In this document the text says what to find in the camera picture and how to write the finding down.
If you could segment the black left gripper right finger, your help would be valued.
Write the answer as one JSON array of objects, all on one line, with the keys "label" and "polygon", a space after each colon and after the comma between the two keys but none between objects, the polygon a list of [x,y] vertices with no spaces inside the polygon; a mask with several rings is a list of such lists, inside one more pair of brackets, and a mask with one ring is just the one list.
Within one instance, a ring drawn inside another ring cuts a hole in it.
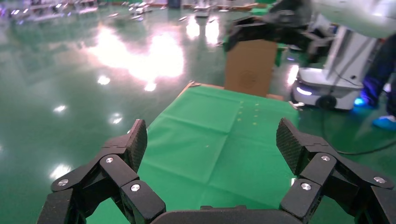
[{"label": "black left gripper right finger", "polygon": [[395,223],[395,185],[385,175],[341,156],[326,140],[299,131],[285,118],[276,145],[296,177],[280,209],[300,223],[309,223],[323,197],[333,199],[357,224]]}]

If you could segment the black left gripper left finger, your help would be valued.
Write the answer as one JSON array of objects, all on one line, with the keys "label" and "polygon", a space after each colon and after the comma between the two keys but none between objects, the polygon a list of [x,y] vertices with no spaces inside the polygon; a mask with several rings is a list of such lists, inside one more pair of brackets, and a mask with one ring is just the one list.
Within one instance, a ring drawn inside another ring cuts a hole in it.
[{"label": "black left gripper left finger", "polygon": [[109,139],[87,164],[57,178],[38,218],[40,224],[84,224],[112,199],[131,224],[149,224],[166,211],[164,201],[138,176],[148,142],[146,123]]}]

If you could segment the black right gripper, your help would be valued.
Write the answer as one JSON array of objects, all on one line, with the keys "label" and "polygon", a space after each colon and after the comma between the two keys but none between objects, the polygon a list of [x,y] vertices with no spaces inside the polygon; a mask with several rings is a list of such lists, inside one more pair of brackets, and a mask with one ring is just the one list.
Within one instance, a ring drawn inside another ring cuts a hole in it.
[{"label": "black right gripper", "polygon": [[[310,0],[278,0],[267,16],[246,16],[230,21],[226,26],[223,49],[232,50],[238,43],[265,40],[292,45],[300,49],[306,63],[318,63],[328,55],[334,35],[313,31],[310,27]],[[279,37],[278,30],[290,31]]]}]

